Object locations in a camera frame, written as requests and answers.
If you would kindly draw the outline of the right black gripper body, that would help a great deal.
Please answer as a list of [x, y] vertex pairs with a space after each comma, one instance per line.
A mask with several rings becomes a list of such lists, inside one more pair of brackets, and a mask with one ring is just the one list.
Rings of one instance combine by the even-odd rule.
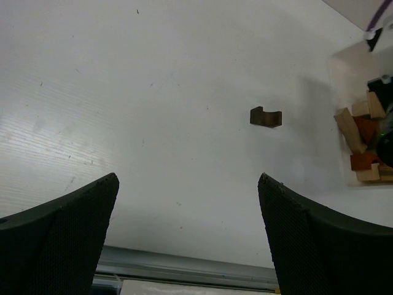
[[368, 82], [368, 89], [375, 92], [385, 116], [381, 123], [381, 134], [376, 145], [379, 159], [387, 166], [392, 167], [392, 76], [382, 76]]

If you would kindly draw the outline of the orange arch block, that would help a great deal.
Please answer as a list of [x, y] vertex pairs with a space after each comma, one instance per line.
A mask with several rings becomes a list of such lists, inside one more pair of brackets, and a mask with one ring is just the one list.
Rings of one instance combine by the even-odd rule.
[[362, 171], [371, 170], [372, 164], [381, 164], [382, 161], [376, 154], [371, 152], [364, 152], [362, 154], [352, 154], [350, 156], [350, 163], [352, 171]]

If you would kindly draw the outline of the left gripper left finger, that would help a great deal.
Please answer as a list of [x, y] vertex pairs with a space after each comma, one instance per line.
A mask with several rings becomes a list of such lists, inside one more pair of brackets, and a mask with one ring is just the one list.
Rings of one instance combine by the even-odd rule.
[[88, 294], [118, 191], [109, 173], [1, 218], [1, 294]]

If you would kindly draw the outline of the white plastic bin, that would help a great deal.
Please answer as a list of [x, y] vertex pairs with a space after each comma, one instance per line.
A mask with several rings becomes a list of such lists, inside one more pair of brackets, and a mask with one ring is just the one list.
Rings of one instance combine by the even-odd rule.
[[[367, 82], [378, 76], [377, 66], [372, 53], [368, 51], [365, 41], [360, 41], [332, 55], [329, 60], [330, 83], [332, 88], [332, 104], [336, 111], [348, 108], [352, 111], [354, 104], [365, 107], [367, 100]], [[350, 148], [344, 136], [339, 136], [341, 152], [341, 170], [345, 183], [349, 187], [366, 188], [368, 186], [392, 186], [392, 175], [383, 176], [382, 182], [360, 182], [351, 170]]]

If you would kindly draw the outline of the dark brown notched block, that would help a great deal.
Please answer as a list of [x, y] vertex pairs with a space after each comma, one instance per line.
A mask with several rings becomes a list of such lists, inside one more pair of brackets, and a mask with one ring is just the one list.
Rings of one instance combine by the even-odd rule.
[[262, 106], [250, 110], [250, 124], [275, 128], [282, 125], [282, 112], [266, 112]]

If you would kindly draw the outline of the long light wood block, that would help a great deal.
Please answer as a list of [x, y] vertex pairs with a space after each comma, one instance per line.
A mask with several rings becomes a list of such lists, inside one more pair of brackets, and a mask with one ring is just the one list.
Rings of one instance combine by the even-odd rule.
[[348, 108], [339, 109], [334, 119], [344, 136], [346, 143], [353, 154], [362, 154], [366, 151], [367, 145], [362, 141], [356, 123]]

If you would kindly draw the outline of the striped light wood block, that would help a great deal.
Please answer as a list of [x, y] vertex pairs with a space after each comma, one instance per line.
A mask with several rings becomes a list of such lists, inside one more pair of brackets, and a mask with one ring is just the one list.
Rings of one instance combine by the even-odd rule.
[[367, 106], [368, 113], [366, 118], [374, 120], [382, 120], [386, 116], [386, 112], [383, 109], [375, 92], [367, 91]]

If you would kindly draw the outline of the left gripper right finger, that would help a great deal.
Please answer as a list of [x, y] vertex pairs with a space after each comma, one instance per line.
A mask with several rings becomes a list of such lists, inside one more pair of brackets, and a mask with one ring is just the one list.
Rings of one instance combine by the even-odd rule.
[[392, 294], [392, 228], [339, 213], [266, 173], [258, 193], [282, 294]]

